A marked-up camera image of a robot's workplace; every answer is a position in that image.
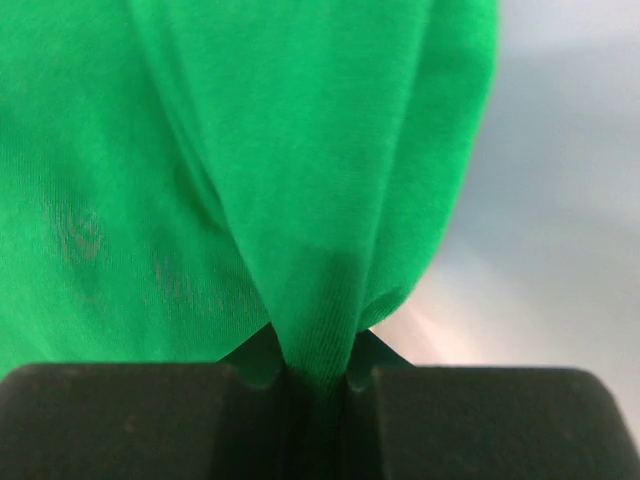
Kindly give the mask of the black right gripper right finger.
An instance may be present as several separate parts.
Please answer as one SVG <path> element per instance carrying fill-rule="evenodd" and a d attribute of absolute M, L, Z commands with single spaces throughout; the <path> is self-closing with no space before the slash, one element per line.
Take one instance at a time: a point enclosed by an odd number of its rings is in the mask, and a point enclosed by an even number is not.
<path fill-rule="evenodd" d="M 562 368 L 418 367 L 371 332 L 345 378 L 346 479 L 637 480 L 614 397 Z"/>

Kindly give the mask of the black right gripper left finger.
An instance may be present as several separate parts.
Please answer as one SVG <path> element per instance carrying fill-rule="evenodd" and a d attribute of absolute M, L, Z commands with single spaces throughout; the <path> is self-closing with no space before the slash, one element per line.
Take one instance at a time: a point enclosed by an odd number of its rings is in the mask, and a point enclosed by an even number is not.
<path fill-rule="evenodd" d="M 1 476 L 279 479 L 287 405 L 271 327 L 216 363 L 25 365 L 1 383 Z"/>

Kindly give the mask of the green t shirt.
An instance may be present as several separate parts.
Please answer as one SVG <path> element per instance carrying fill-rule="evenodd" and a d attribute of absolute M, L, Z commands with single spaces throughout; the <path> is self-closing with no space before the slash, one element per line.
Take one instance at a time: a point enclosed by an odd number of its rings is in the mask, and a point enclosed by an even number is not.
<path fill-rule="evenodd" d="M 309 389 L 439 247 L 494 1 L 5 1 L 1 368 L 215 361 Z"/>

